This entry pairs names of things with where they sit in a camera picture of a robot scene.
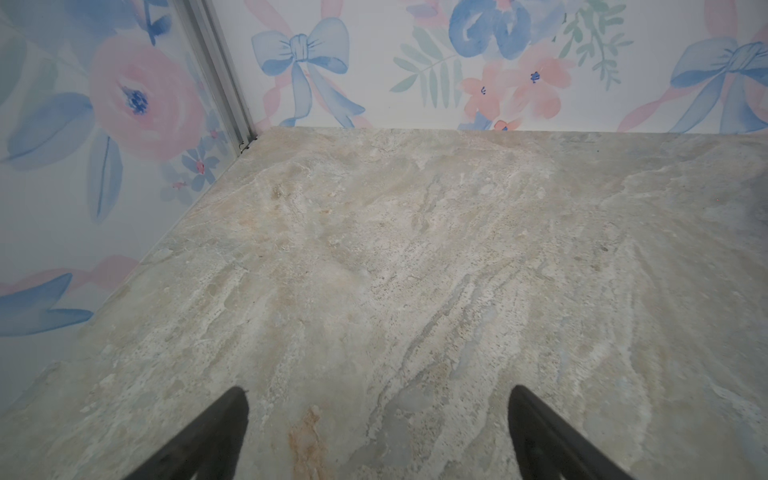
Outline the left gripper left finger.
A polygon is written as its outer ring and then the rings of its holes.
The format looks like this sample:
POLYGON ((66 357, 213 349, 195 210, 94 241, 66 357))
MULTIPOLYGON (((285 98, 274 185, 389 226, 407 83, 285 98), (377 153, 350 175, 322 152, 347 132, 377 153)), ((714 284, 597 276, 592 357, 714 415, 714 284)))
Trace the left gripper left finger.
POLYGON ((248 415, 246 392, 231 387, 126 478, 232 479, 248 415))

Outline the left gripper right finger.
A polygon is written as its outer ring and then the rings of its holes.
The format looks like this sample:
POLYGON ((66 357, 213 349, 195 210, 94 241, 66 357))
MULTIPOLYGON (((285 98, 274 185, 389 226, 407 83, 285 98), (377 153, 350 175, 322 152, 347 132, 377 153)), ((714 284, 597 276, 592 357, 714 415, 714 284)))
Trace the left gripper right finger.
POLYGON ((511 390, 508 426, 524 479, 631 479, 523 385, 511 390))

